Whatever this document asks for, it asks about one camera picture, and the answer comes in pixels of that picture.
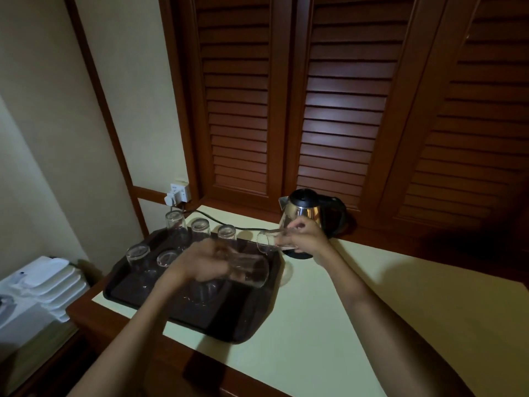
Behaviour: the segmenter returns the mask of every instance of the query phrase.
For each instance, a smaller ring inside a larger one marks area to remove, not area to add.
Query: person
[[[288,227],[296,231],[278,243],[296,245],[325,268],[388,397],[473,396],[432,346],[351,269],[313,220],[300,216]],[[211,239],[193,243],[168,267],[69,397],[135,395],[167,322],[171,297],[189,280],[207,281],[228,273],[228,262],[215,258],[216,247]]]

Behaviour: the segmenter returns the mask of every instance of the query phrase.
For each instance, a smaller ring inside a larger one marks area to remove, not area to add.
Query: wooden shutter
[[[277,208],[292,0],[178,6],[202,194]]]
[[[522,195],[529,1],[481,0],[467,31],[475,3],[447,5],[431,58],[454,54],[455,63],[432,60],[424,73],[382,201],[388,216],[475,230],[506,219]],[[447,44],[454,33],[462,46]]]
[[[415,1],[298,0],[286,192],[376,207],[445,2]]]

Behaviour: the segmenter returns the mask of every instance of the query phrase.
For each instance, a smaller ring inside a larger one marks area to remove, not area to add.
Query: person's right arm
[[[293,243],[323,266],[388,397],[473,396],[459,375],[344,261],[311,219],[299,217]]]

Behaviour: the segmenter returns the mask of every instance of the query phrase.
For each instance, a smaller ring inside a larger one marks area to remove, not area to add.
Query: cream tabletop
[[[202,206],[238,227],[276,223]],[[199,213],[192,213],[189,224]],[[218,224],[210,221],[211,228]],[[256,233],[239,232],[250,239]],[[348,263],[460,374],[477,397],[529,395],[529,292],[523,284],[353,242]],[[313,259],[283,256],[274,309],[253,337],[228,345],[174,323],[163,334],[293,397],[384,396],[332,282]],[[127,318],[134,309],[94,301]]]

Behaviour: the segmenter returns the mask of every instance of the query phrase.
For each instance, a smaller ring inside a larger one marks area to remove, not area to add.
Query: electric kettle
[[[283,216],[280,227],[286,227],[298,216],[307,216],[322,228],[327,238],[334,237],[345,229],[347,209],[345,204],[336,197],[319,195],[312,189],[297,189],[290,196],[279,198]],[[308,259],[308,253],[296,253],[294,250],[284,251],[285,254],[297,259]]]

